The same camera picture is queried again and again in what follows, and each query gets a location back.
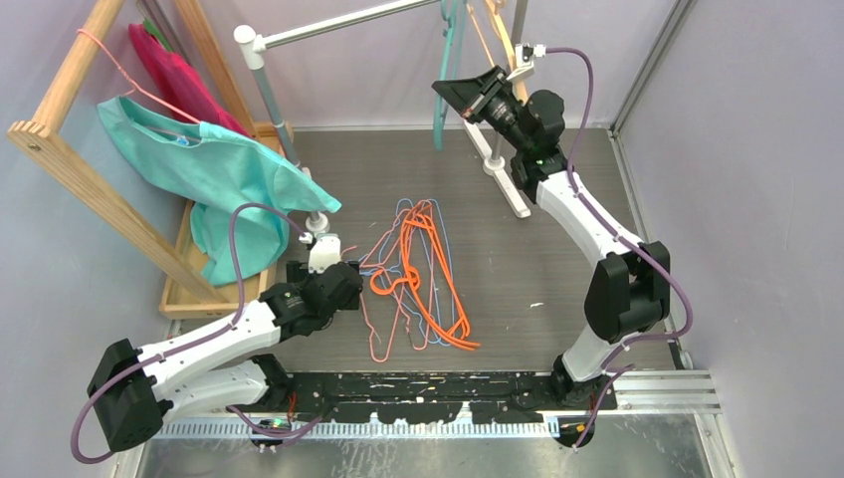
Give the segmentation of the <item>teal plastic hanger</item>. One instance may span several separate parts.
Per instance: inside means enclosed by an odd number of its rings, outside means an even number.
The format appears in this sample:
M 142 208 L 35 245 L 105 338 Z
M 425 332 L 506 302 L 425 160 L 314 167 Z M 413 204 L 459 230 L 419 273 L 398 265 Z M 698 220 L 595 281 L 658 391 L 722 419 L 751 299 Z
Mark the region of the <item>teal plastic hanger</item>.
M 440 1 L 440 15 L 444 22 L 442 37 L 444 39 L 440 67 L 437 80 L 453 80 L 459 70 L 463 31 L 465 28 L 465 1 Z M 432 121 L 432 139 L 436 150 L 443 149 L 443 133 L 445 130 L 448 106 L 440 95 L 435 98 Z

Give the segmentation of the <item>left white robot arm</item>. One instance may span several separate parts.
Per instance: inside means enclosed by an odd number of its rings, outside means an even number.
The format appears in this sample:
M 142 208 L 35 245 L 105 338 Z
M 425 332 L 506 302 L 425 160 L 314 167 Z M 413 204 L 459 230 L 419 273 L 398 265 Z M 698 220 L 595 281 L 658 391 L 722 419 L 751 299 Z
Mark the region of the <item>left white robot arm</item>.
M 362 288 L 359 263 L 340 261 L 277 283 L 242 310 L 183 336 L 139 348 L 128 339 L 109 345 L 87 387 L 109 452 L 134 448 L 195 412 L 281 409 L 293 380 L 266 349 L 358 309 Z

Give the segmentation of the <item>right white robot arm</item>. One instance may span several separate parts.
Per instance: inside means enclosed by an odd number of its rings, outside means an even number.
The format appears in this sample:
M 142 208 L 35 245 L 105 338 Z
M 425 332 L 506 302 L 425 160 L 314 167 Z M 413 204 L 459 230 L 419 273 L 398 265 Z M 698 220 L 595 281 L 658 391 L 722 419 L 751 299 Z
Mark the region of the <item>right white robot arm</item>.
M 565 121 L 558 94 L 538 90 L 520 100 L 500 67 L 474 78 L 435 81 L 432 88 L 463 120 L 487 123 L 514 148 L 516 188 L 564 229 L 594 267 L 583 305 L 586 325 L 555 359 L 548 379 L 555 401 L 577 408 L 599 385 L 611 354 L 668 315 L 670 253 L 614 220 L 570 167 L 559 145 Z

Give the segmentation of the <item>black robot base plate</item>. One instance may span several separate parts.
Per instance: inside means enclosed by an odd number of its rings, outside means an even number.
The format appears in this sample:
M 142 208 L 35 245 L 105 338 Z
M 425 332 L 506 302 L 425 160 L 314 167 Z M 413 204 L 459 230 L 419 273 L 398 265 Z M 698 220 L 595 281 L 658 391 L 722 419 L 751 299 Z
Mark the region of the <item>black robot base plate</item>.
M 237 402 L 242 413 L 274 414 L 264 429 L 289 430 L 295 420 L 322 424 L 428 426 L 454 425 L 461 411 L 470 423 L 488 430 L 495 425 L 541 424 L 553 416 L 551 433 L 564 446 L 586 445 L 594 435 L 596 411 L 618 405 L 609 376 L 570 384 L 560 370 L 327 372 L 287 373 L 267 356 L 269 388 L 254 402 Z

